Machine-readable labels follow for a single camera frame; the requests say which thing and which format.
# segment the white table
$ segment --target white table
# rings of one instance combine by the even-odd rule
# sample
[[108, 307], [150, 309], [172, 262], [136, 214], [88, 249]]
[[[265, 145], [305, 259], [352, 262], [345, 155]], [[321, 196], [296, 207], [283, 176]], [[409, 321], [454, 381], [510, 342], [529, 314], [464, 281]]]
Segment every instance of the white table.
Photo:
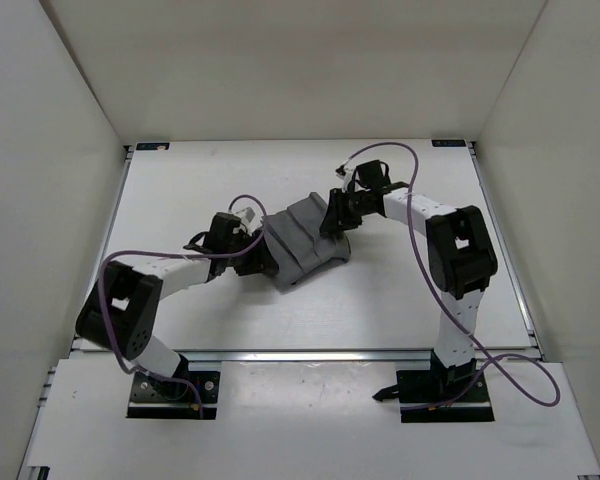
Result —
[[[502, 251], [466, 147], [433, 148], [405, 140], [420, 156], [415, 190], [454, 206], [476, 205], [499, 262], [480, 307], [477, 335], [490, 348], [529, 346]], [[209, 227], [240, 193], [260, 198], [270, 213], [311, 191], [328, 200], [340, 185], [335, 168], [373, 140], [175, 142], [164, 151], [136, 151], [115, 217], [108, 251], [177, 251]], [[408, 181], [406, 150], [382, 147], [393, 181]], [[154, 333], [179, 350], [428, 349], [440, 311], [416, 267], [406, 227], [378, 215], [349, 233], [351, 260], [281, 294], [263, 276], [227, 272], [160, 304]], [[424, 238], [419, 238], [426, 255]], [[95, 346], [84, 342], [82, 348]]]
[[[507, 368], [533, 393], [552, 389], [529, 364]], [[61, 361], [29, 466], [48, 480], [193, 478], [576, 480], [600, 470], [562, 365], [551, 409], [493, 369], [490, 423], [401, 424], [397, 403], [371, 395], [392, 363], [224, 363], [213, 421], [124, 416], [131, 378], [109, 354]]]

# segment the gray fabric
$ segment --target gray fabric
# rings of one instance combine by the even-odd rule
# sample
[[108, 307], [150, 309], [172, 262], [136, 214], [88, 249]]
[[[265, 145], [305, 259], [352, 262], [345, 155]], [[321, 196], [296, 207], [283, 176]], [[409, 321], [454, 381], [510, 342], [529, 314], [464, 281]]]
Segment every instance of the gray fabric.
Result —
[[351, 250], [344, 234], [339, 239], [320, 236], [326, 212], [325, 201], [312, 192], [286, 210], [267, 217], [264, 239], [279, 266], [273, 277], [278, 288], [288, 288], [316, 269], [331, 268], [349, 260]]

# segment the cable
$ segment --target cable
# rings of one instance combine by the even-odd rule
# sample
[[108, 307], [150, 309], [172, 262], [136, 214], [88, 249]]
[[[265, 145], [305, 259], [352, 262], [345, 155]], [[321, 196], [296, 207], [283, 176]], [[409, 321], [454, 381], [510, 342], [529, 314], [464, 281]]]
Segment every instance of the cable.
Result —
[[[520, 393], [522, 393], [525, 397], [527, 397], [529, 400], [531, 400], [532, 402], [534, 402], [538, 405], [541, 405], [543, 407], [555, 407], [556, 405], [558, 405], [560, 403], [560, 399], [561, 399], [562, 395], [560, 392], [560, 387], [558, 385], [558, 382], [556, 382], [556, 379], [553, 377], [553, 375], [551, 375], [551, 372], [549, 372], [549, 370], [547, 370], [541, 363], [538, 363], [533, 358], [528, 357], [526, 355], [521, 355], [519, 353], [503, 353], [503, 354], [496, 355], [496, 356], [491, 355], [491, 353], [489, 353], [487, 348], [476, 338], [476, 336], [473, 335], [471, 332], [469, 332], [469, 330], [467, 330], [464, 327], [464, 325], [462, 325], [455, 318], [453, 313], [451, 313], [449, 311], [449, 309], [445, 306], [445, 304], [442, 302], [440, 295], [438, 295], [437, 288], [435, 287], [433, 281], [429, 277], [429, 274], [427, 273], [427, 268], [425, 267], [424, 261], [422, 260], [422, 256], [420, 255], [420, 250], [418, 249], [418, 244], [416, 242], [415, 230], [413, 227], [413, 213], [411, 212], [411, 203], [412, 203], [412, 198], [413, 198], [412, 193], [413, 193], [413, 186], [416, 182], [416, 177], [418, 176], [418, 169], [420, 168], [420, 159], [418, 158], [418, 154], [416, 153], [416, 151], [413, 148], [411, 148], [409, 145], [407, 145], [405, 143], [401, 143], [401, 142], [379, 142], [379, 143], [374, 143], [372, 145], [367, 145], [366, 147], [361, 148], [360, 150], [355, 152], [353, 155], [351, 155], [349, 157], [349, 160], [353, 160], [355, 157], [357, 157], [361, 153], [366, 152], [367, 150], [370, 150], [372, 148], [382, 147], [382, 146], [387, 146], [387, 145], [393, 145], [396, 147], [406, 148], [407, 150], [409, 150], [409, 152], [411, 152], [411, 155], [413, 156], [413, 160], [414, 160], [413, 174], [411, 175], [411, 181], [409, 182], [409, 186], [407, 189], [407, 192], [408, 192], [407, 223], [408, 223], [408, 228], [409, 228], [409, 239], [411, 240], [411, 247], [413, 248], [413, 253], [416, 257], [416, 262], [418, 263], [418, 267], [420, 269], [420, 272], [422, 273], [422, 276], [424, 277], [427, 287], [429, 287], [429, 291], [433, 295], [433, 298], [435, 299], [436, 303], [440, 306], [440, 308], [442, 309], [444, 314], [447, 316], [447, 318], [451, 321], [451, 323], [453, 323], [456, 326], [456, 328], [458, 328], [458, 330], [460, 330], [462, 333], [464, 333], [466, 336], [468, 336], [469, 339], [475, 344], [475, 346], [478, 347], [478, 350], [480, 350], [484, 354], [484, 356], [487, 358], [487, 361], [484, 363], [484, 365], [482, 365], [482, 368], [480, 368], [480, 370], [478, 370], [478, 372], [474, 375], [471, 382], [469, 382], [467, 387], [456, 397], [452, 398], [451, 400], [446, 400], [443, 402], [430, 403], [430, 404], [425, 404], [425, 405], [415, 405], [412, 407], [406, 407], [404, 409], [405, 410], [419, 410], [419, 409], [425, 409], [425, 408], [437, 408], [440, 406], [450, 405], [450, 404], [456, 402], [465, 393], [467, 393], [469, 391], [469, 389], [473, 386], [473, 384], [478, 381], [478, 378], [480, 377], [482, 372], [484, 372], [484, 370], [491, 364], [493, 364], [498, 370], [500, 370], [502, 375], [504, 375], [504, 377], [507, 380], [509, 380], [509, 382], [511, 382], [511, 384], [516, 389], [518, 389], [518, 391]], [[550, 402], [546, 402], [544, 400], [541, 400], [541, 399], [533, 396], [522, 385], [520, 385], [516, 381], [516, 379], [513, 378], [513, 376], [509, 372], [507, 372], [505, 370], [505, 368], [500, 364], [500, 362], [502, 360], [504, 360], [505, 358], [508, 358], [508, 357], [517, 358], [519, 360], [525, 360], [525, 361], [531, 362], [533, 365], [535, 365], [540, 370], [542, 370], [542, 372], [547, 376], [547, 378], [553, 385], [553, 388], [555, 389], [555, 392], [556, 392], [555, 399]]]
[[231, 201], [231, 203], [229, 204], [229, 211], [231, 211], [231, 209], [233, 208], [233, 206], [236, 204], [236, 202], [238, 200], [241, 200], [243, 198], [246, 198], [248, 200], [255, 202], [258, 205], [258, 207], [260, 208], [260, 210], [262, 212], [262, 231], [260, 232], [258, 237], [253, 242], [251, 242], [251, 244], [249, 244], [249, 246], [240, 250], [239, 252], [220, 253], [220, 254], [211, 254], [211, 253], [209, 253], [209, 254], [206, 254], [206, 253], [182, 254], [182, 253], [151, 252], [151, 251], [144, 251], [144, 250], [120, 250], [118, 252], [114, 252], [111, 255], [107, 256], [102, 261], [102, 264], [100, 265], [100, 270], [98, 271], [97, 289], [98, 289], [98, 301], [100, 302], [100, 311], [102, 312], [102, 319], [104, 322], [105, 330], [107, 331], [107, 338], [109, 339], [109, 344], [111, 345], [111, 351], [113, 352], [114, 356], [116, 357], [116, 360], [118, 361], [118, 365], [120, 365], [120, 368], [122, 369], [122, 371], [124, 373], [126, 373], [127, 375], [131, 375], [133, 373], [140, 372], [140, 373], [144, 373], [145, 375], [148, 375], [150, 377], [153, 377], [156, 380], [159, 380], [161, 382], [172, 382], [172, 383], [180, 383], [180, 384], [186, 385], [193, 392], [194, 396], [196, 397], [196, 403], [199, 405], [199, 408], [200, 408], [200, 418], [203, 418], [202, 399], [200, 398], [200, 393], [198, 392], [198, 389], [196, 389], [195, 386], [193, 385], [193, 383], [191, 383], [189, 380], [185, 380], [182, 378], [164, 377], [157, 373], [149, 372], [139, 366], [134, 366], [131, 368], [127, 367], [126, 363], [124, 362], [124, 357], [122, 356], [122, 352], [120, 351], [120, 347], [118, 346], [118, 340], [116, 339], [116, 334], [113, 329], [113, 322], [111, 321], [111, 315], [110, 315], [109, 309], [107, 307], [107, 296], [106, 296], [105, 290], [104, 290], [104, 272], [107, 269], [107, 266], [113, 260], [115, 260], [116, 258], [122, 257], [122, 256], [127, 256], [127, 255], [136, 255], [136, 256], [153, 257], [153, 258], [174, 258], [174, 259], [185, 258], [185, 259], [189, 259], [189, 260], [199, 260], [199, 259], [214, 260], [214, 259], [235, 258], [235, 257], [240, 257], [242, 255], [249, 253], [264, 238], [264, 234], [267, 230], [267, 210], [264, 208], [264, 205], [262, 204], [262, 202], [260, 200], [258, 200], [256, 197], [254, 197], [252, 195], [243, 194], [243, 195], [238, 195], [236, 198], [234, 198]]

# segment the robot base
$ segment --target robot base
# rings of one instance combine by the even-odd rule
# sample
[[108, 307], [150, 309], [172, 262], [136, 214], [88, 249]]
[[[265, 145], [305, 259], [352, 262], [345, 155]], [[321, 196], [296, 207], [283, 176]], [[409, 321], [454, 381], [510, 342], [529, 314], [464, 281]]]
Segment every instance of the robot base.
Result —
[[[218, 403], [220, 390], [220, 372], [190, 371], [189, 376], [204, 405], [202, 420], [215, 420], [217, 408], [209, 406]], [[129, 394], [127, 418], [160, 418], [179, 420], [200, 420], [200, 410], [191, 392], [181, 399], [167, 400], [160, 396], [146, 381], [144, 375], [135, 374]]]
[[448, 407], [433, 410], [409, 410], [409, 406], [441, 402], [453, 398], [466, 384], [442, 398], [431, 378], [429, 370], [399, 370], [398, 398], [400, 400], [400, 417], [402, 423], [458, 423], [458, 422], [493, 422], [493, 410], [489, 399], [489, 390], [484, 375], [460, 400]]

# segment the white wall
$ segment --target white wall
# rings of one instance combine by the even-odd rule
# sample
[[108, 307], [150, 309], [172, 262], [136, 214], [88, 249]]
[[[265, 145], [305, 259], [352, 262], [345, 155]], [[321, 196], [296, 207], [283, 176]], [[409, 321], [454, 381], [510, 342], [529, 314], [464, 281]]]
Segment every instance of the white wall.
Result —
[[66, 354], [124, 152], [34, 0], [0, 0], [0, 480]]
[[478, 153], [540, 339], [600, 460], [600, 0], [550, 0]]
[[477, 138], [544, 0], [43, 0], [146, 139]]

